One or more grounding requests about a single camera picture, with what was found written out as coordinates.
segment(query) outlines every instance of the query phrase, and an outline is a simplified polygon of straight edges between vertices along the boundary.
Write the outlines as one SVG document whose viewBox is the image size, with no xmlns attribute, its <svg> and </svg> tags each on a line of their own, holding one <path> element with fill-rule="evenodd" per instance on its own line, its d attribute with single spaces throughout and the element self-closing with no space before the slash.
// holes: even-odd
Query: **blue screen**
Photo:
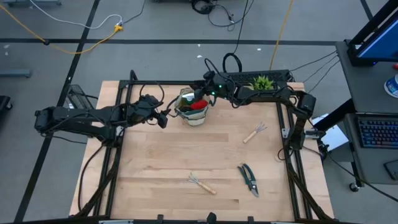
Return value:
<svg viewBox="0 0 398 224">
<path fill-rule="evenodd" d="M 363 49 L 359 58 L 388 58 L 398 60 L 398 20 Z"/>
</svg>

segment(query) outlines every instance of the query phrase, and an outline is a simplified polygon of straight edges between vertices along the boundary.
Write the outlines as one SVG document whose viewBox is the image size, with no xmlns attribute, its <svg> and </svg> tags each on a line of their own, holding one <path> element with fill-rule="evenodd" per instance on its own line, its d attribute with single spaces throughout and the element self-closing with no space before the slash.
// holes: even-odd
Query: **headphones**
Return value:
<svg viewBox="0 0 398 224">
<path fill-rule="evenodd" d="M 196 8 L 196 5 L 198 2 L 205 2 L 206 4 L 203 5 L 200 9 Z M 192 0 L 192 9 L 195 10 L 195 12 L 202 14 L 202 15 L 207 15 L 210 14 L 210 12 L 214 9 L 215 5 L 213 4 L 212 0 Z"/>
</svg>

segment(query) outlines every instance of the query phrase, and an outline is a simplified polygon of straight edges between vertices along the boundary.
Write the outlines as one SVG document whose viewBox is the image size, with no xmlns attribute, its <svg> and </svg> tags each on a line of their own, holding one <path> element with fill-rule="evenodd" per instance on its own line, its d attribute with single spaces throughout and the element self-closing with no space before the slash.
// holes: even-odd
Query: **green plant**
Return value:
<svg viewBox="0 0 398 224">
<path fill-rule="evenodd" d="M 253 90 L 273 90 L 274 81 L 269 80 L 268 77 L 257 77 L 254 78 L 254 84 L 250 83 Z"/>
</svg>

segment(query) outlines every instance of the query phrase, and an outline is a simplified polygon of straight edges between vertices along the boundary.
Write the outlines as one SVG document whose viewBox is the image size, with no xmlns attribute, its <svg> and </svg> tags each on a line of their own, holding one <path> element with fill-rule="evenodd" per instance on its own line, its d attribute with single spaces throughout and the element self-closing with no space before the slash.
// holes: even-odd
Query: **white cable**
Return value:
<svg viewBox="0 0 398 224">
<path fill-rule="evenodd" d="M 70 22 L 70 21 L 64 21 L 64 20 L 61 20 L 61 19 L 57 19 L 57 18 L 51 16 L 50 14 L 46 13 L 46 12 L 45 12 L 43 9 L 41 9 L 39 6 L 37 6 L 37 5 L 33 2 L 33 0 L 30 0 L 30 2 L 31 2 L 38 10 L 42 11 L 45 15 L 49 16 L 51 19 L 53 19 L 53 20 L 55 20 L 55 21 L 65 22 L 65 23 L 74 24 L 74 25 L 79 25 L 79 26 L 86 27 L 86 28 L 89 28 L 89 29 L 98 29 L 98 28 L 100 28 L 110 17 L 113 17 L 113 16 L 118 16 L 118 17 L 120 18 L 120 21 L 118 22 L 118 25 L 121 25 L 121 24 L 123 23 L 123 19 L 122 19 L 122 17 L 121 17 L 119 14 L 112 14 L 112 15 L 108 16 L 99 26 L 97 26 L 97 27 L 88 27 L 88 26 L 86 26 L 86 25 L 84 25 L 84 24 L 80 24 L 80 23 L 77 23 L 77 22 Z"/>
</svg>

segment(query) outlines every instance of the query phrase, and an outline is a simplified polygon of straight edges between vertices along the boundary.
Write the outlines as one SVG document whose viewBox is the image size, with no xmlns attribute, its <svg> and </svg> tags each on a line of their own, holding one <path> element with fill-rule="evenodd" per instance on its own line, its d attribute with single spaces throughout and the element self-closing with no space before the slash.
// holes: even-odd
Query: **wooden tabletop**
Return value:
<svg viewBox="0 0 398 224">
<path fill-rule="evenodd" d="M 289 85 L 303 89 L 303 83 Z M 163 86 L 165 105 L 183 87 Z M 134 86 L 132 102 L 138 99 L 139 89 L 140 86 Z M 103 82 L 97 108 L 114 105 L 117 91 L 118 82 Z M 161 98 L 158 86 L 146 86 L 143 92 Z M 289 126 L 287 116 L 284 119 Z M 243 139 L 261 121 L 267 129 L 243 144 Z M 317 150 L 314 140 L 306 140 L 304 145 Z M 99 146 L 98 140 L 88 140 L 82 167 Z M 285 164 L 276 156 L 281 148 L 275 103 L 252 103 L 233 109 L 227 101 L 218 100 L 214 107 L 210 107 L 201 126 L 191 127 L 181 118 L 169 117 L 165 129 L 148 124 L 128 128 L 124 135 L 111 218 L 156 219 L 158 214 L 163 214 L 168 220 L 204 220 L 214 212 L 218 220 L 247 220 L 248 216 L 253 216 L 255 221 L 293 221 Z M 83 180 L 82 205 L 98 186 L 104 152 L 105 149 L 88 165 Z M 301 150 L 301 155 L 308 191 L 326 214 L 333 217 L 319 156 L 306 150 Z M 259 198 L 249 191 L 237 169 L 242 163 L 251 167 L 257 179 Z M 217 194 L 211 195 L 187 181 L 191 172 Z M 78 184 L 71 214 L 78 211 Z M 104 213 L 107 196 L 106 190 L 101 213 Z M 297 198 L 301 217 L 305 217 L 298 189 Z"/>
</svg>

